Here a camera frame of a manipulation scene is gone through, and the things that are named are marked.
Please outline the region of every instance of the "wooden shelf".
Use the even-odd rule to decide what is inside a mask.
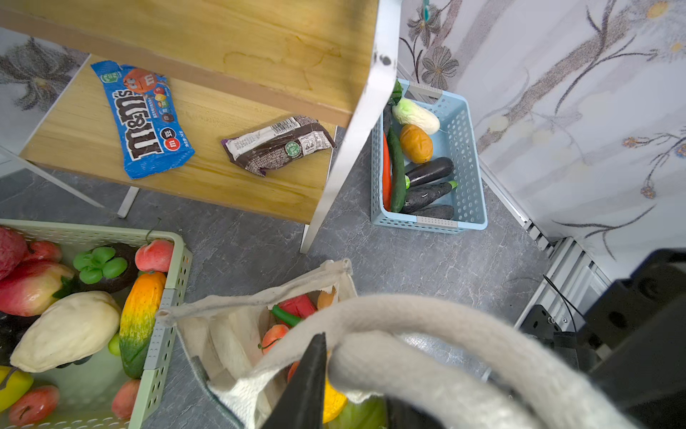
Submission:
[[[375,0],[0,0],[0,26],[347,126]]]
[[[91,56],[88,63],[102,60]],[[88,65],[21,156],[58,170],[309,224],[327,180],[331,150],[261,178],[230,163],[220,141],[273,124],[290,113],[182,80],[170,78],[169,86],[178,121],[196,150],[180,168],[136,181],[126,176],[112,111],[102,83]],[[335,126],[322,125],[333,136]]]

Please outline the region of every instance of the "cucumber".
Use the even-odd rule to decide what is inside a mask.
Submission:
[[[388,129],[388,138],[386,140],[388,142],[390,163],[393,167],[390,210],[398,213],[405,203],[405,192],[407,189],[405,187],[405,158],[403,158],[403,150],[400,147],[400,139],[395,131],[393,131],[393,127]]]
[[[457,186],[457,182],[449,181],[409,189],[405,195],[405,204],[403,205],[401,213],[412,213],[413,211],[426,207],[455,189]]]
[[[453,161],[445,156],[432,159],[405,173],[405,182],[408,188],[424,185],[425,183],[437,181],[439,178],[450,175],[454,167]]]
[[[455,215],[455,209],[451,205],[430,205],[423,209],[413,211],[415,216],[425,216],[426,218],[448,219],[451,220]]]

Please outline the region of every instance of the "blue candy wrapper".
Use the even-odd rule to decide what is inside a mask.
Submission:
[[[131,179],[180,167],[196,153],[176,121],[167,78],[114,61],[91,67],[105,88]]]

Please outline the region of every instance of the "floral wallpaper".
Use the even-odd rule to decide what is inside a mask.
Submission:
[[[88,54],[0,28],[0,130],[18,154]],[[0,177],[19,165],[0,155]]]
[[[403,3],[399,75],[464,96],[480,162],[612,279],[686,247],[686,0]]]

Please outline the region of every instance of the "red fruit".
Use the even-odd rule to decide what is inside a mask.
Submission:
[[[7,277],[19,265],[26,254],[26,241],[21,234],[0,227],[0,280]]]
[[[169,272],[174,244],[167,240],[154,240],[136,252],[136,267],[141,271]]]
[[[0,312],[15,316],[37,316],[57,301],[52,294],[62,288],[62,278],[74,272],[56,262],[35,261],[19,264],[0,280]]]
[[[288,326],[286,325],[274,325],[272,329],[268,330],[262,338],[262,354],[269,353],[269,350],[278,343],[278,340],[282,339],[286,334],[288,334]]]
[[[10,423],[23,426],[38,423],[57,408],[60,389],[55,386],[41,386],[30,390],[10,408]]]
[[[291,365],[291,369],[288,370],[288,377],[287,380],[290,383],[291,379],[293,378],[293,375],[296,373],[296,369],[298,369],[298,365],[300,364],[300,360],[297,360],[293,362],[293,365]]]
[[[281,307],[283,311],[289,312],[299,318],[307,318],[317,312],[317,307],[314,306],[307,295],[300,295],[299,297],[287,299],[280,303],[279,307]]]
[[[140,380],[128,380],[117,392],[115,400],[112,401],[112,412],[120,419],[128,419],[133,414],[133,407],[136,405],[136,396]]]
[[[57,244],[51,242],[30,242],[29,251],[21,261],[59,262],[60,260],[62,260],[62,250],[60,250]]]

